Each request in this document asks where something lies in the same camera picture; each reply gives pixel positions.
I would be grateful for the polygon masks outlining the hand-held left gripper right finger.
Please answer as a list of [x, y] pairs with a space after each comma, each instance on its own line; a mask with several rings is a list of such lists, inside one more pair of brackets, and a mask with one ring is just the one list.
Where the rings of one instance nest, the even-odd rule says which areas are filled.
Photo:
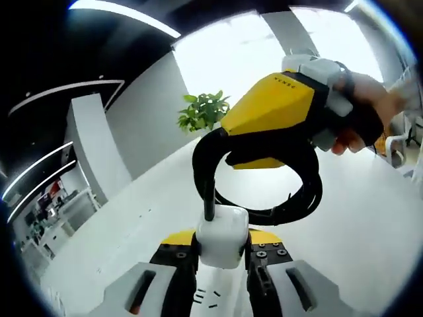
[[339, 288], [303, 260], [293, 260], [271, 232], [249, 230], [247, 291], [253, 316], [350, 316]]

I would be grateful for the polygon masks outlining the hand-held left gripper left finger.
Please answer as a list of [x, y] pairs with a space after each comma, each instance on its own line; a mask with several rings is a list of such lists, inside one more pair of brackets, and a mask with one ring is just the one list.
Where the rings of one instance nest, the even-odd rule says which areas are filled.
[[197, 289], [199, 247], [194, 230], [172, 233], [147, 263], [138, 263], [124, 304], [130, 316], [189, 316]]

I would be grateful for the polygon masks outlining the person's right hand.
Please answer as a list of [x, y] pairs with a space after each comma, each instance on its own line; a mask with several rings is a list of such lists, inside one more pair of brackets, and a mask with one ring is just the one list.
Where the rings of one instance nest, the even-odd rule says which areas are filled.
[[[392, 119], [402, 112], [406, 106], [406, 99], [400, 94], [398, 88], [386, 90], [383, 85], [368, 75], [352, 73], [354, 81], [354, 98], [370, 106], [379, 116], [383, 129], [387, 129]], [[340, 132], [331, 151], [336, 155], [342, 155], [347, 149], [357, 153], [365, 147], [364, 141], [352, 128]]]

